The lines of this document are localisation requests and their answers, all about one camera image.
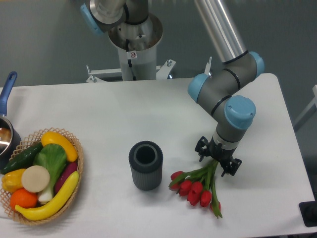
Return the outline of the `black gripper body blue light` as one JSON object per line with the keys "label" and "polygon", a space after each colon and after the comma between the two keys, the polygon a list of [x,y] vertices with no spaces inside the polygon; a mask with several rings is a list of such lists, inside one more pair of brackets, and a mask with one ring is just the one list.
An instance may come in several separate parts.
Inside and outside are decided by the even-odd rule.
{"label": "black gripper body blue light", "polygon": [[216,144],[214,141],[211,141],[208,144],[207,156],[216,159],[222,166],[228,166],[231,162],[234,149],[228,150],[222,147],[222,143]]}

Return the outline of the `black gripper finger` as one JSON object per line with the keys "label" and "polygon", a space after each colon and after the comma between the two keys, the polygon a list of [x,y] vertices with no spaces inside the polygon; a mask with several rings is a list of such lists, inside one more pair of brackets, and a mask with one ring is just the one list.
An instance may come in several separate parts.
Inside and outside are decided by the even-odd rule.
{"label": "black gripper finger", "polygon": [[231,176],[234,176],[241,164],[242,161],[237,158],[234,159],[233,157],[229,157],[227,159],[221,159],[220,165],[223,168],[221,177],[224,177],[225,174],[230,174]]}
{"label": "black gripper finger", "polygon": [[207,157],[210,155],[209,141],[204,136],[202,136],[197,142],[195,151],[200,156],[199,161],[202,161],[204,157]]}

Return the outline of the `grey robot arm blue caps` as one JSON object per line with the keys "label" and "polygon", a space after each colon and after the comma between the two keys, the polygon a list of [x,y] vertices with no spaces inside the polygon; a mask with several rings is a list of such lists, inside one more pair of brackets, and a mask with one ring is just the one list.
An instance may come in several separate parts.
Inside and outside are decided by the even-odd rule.
{"label": "grey robot arm blue caps", "polygon": [[[212,139],[201,138],[195,150],[201,158],[217,160],[225,174],[235,175],[241,160],[233,153],[256,114],[253,101],[237,92],[263,73],[264,61],[247,50],[224,2],[197,0],[195,5],[224,64],[222,71],[206,70],[188,86],[191,98],[217,121]],[[157,79],[162,24],[149,12],[148,1],[87,0],[80,10],[91,30],[108,33],[117,47],[123,80]]]}

